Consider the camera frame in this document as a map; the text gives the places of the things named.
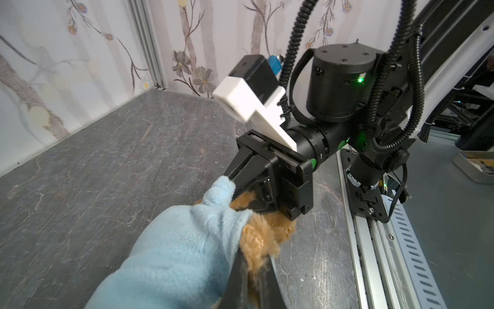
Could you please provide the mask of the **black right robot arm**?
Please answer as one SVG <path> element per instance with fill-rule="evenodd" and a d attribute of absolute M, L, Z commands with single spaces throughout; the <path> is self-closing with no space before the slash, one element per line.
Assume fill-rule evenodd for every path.
<path fill-rule="evenodd" d="M 237 140 L 225 171 L 233 201 L 296 220 L 313 208 L 313 173 L 346 145 L 343 177 L 351 212 L 387 223 L 383 175 L 406 168 L 414 132 L 434 105 L 439 76 L 493 18 L 492 1 L 403 1 L 387 51 L 358 42 L 298 56 L 315 1 L 298 11 L 284 57 L 245 55 L 214 92 L 235 120 L 255 127 Z"/>

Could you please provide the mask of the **light blue teddy hoodie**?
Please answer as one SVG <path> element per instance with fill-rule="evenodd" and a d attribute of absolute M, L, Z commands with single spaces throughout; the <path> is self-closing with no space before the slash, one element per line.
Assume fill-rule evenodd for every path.
<path fill-rule="evenodd" d="M 163 211 L 86 308 L 217 308 L 252 216 L 230 208 L 234 191 L 221 176 L 200 204 Z"/>

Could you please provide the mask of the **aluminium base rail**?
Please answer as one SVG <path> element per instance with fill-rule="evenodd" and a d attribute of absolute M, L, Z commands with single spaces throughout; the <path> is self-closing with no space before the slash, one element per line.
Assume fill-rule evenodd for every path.
<path fill-rule="evenodd" d="M 390 221 L 383 224 L 351 213 L 340 152 L 337 161 L 359 307 L 420 308 Z"/>

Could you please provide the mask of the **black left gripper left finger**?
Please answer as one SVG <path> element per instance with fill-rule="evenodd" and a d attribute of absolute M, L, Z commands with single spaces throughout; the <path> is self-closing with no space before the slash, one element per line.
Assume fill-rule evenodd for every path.
<path fill-rule="evenodd" d="M 225 293 L 218 309 L 245 309 L 249 305 L 248 264 L 241 249 L 237 251 Z"/>

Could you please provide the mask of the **aluminium corner post right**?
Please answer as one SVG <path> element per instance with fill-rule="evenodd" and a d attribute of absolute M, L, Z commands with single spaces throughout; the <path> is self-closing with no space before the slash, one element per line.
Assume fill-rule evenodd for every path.
<path fill-rule="evenodd" d="M 151 78 L 157 88 L 167 89 L 149 5 L 143 0 L 131 0 L 130 5 Z"/>

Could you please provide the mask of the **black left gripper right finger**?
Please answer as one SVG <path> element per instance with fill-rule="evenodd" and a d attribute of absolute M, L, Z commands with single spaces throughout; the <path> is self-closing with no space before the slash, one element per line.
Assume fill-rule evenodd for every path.
<path fill-rule="evenodd" d="M 258 273 L 259 308 L 287 309 L 281 293 L 272 259 L 266 260 L 265 266 Z"/>

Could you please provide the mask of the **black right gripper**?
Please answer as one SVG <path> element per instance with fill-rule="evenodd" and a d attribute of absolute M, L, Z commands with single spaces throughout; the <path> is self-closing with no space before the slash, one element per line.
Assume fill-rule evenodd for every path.
<path fill-rule="evenodd" d="M 249 209 L 279 211 L 294 221 L 314 207 L 314 131 L 289 130 L 288 135 L 295 139 L 296 151 L 255 130 L 238 137 L 238 152 L 223 175 L 235 184 L 236 197 L 255 193 Z"/>

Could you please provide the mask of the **grey tray outside enclosure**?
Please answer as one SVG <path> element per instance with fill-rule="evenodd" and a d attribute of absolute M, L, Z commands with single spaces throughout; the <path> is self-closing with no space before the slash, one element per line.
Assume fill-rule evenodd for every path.
<path fill-rule="evenodd" d="M 493 152 L 460 151 L 453 163 L 474 182 L 493 185 Z"/>

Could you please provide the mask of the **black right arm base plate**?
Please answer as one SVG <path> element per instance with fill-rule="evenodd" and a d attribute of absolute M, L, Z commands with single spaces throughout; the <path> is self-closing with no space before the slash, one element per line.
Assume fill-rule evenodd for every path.
<path fill-rule="evenodd" d="M 389 157 L 389 153 L 340 150 L 343 180 L 353 215 L 382 223 L 390 220 L 390 211 L 385 206 L 379 190 L 379 181 L 386 172 L 386 161 Z"/>

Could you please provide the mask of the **brown teddy bear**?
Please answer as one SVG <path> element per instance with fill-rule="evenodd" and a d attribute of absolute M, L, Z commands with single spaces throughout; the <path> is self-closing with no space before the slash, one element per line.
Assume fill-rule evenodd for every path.
<path fill-rule="evenodd" d="M 280 254 L 280 246 L 287 242 L 296 231 L 296 223 L 288 220 L 281 212 L 253 214 L 243 227 L 239 249 L 248 264 L 248 308 L 259 308 L 258 273 L 266 260 Z M 222 297 L 213 306 L 218 308 Z"/>

